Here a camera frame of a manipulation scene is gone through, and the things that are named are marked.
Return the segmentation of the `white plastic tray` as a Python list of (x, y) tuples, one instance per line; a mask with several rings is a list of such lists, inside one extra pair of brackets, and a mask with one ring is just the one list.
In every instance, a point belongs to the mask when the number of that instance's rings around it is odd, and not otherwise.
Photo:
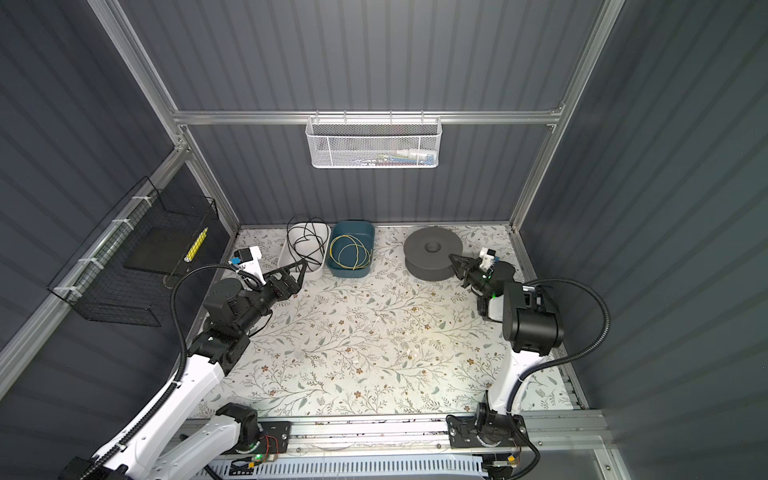
[(278, 266), (305, 260), (306, 280), (319, 280), (323, 276), (331, 228), (323, 221), (289, 223), (285, 241), (278, 257)]

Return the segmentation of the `dark grey cable spool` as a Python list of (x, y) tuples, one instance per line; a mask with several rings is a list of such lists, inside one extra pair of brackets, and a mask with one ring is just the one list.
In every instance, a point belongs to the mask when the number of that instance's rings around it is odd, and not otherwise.
[(408, 272), (424, 281), (443, 281), (454, 276), (450, 255), (461, 255), (460, 237), (446, 228), (427, 227), (410, 234), (403, 245)]

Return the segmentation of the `teal plastic tray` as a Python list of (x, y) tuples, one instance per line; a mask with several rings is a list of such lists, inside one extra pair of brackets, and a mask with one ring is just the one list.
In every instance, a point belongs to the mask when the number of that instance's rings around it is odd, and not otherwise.
[(338, 222), (331, 230), (326, 266), (334, 277), (362, 278), (373, 260), (375, 227), (363, 220)]

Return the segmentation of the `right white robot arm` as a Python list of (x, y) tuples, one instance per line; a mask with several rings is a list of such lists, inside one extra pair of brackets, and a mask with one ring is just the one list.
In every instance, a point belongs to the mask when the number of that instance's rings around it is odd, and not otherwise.
[[(486, 457), (485, 469), (495, 475), (504, 470), (515, 471), (520, 453), (528, 448), (533, 460), (522, 470), (527, 472), (538, 464), (541, 455), (530, 440), (522, 416), (522, 394), (533, 374), (579, 360), (596, 350), (609, 333), (609, 307), (596, 290), (574, 279), (518, 282), (513, 278), (515, 268), (499, 261), (493, 250), (483, 249), (477, 257), (450, 254), (448, 259), (462, 285), (476, 295), (480, 315), (501, 325), (502, 339), (508, 345), (499, 374), (484, 393), (474, 416), (446, 417), (450, 447), (510, 448), (508, 459), (497, 454)], [(583, 291), (595, 300), (602, 315), (595, 340), (574, 354), (554, 359), (550, 354), (563, 343), (565, 328), (554, 294), (547, 290), (553, 284)]]

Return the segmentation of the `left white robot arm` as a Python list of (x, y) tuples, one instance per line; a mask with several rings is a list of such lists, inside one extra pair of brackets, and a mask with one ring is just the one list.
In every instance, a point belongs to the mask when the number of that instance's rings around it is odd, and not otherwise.
[(174, 375), (148, 404), (89, 458), (75, 457), (62, 479), (190, 479), (215, 457), (234, 450), (254, 454), (277, 449), (259, 423), (257, 412), (227, 403), (197, 432), (174, 448), (168, 446), (194, 407), (238, 363), (255, 335), (259, 320), (269, 321), (276, 303), (300, 292), (308, 264), (304, 260), (277, 268), (248, 284), (254, 275), (232, 266), (233, 276), (216, 282), (203, 306), (209, 325), (192, 342), (181, 343)]

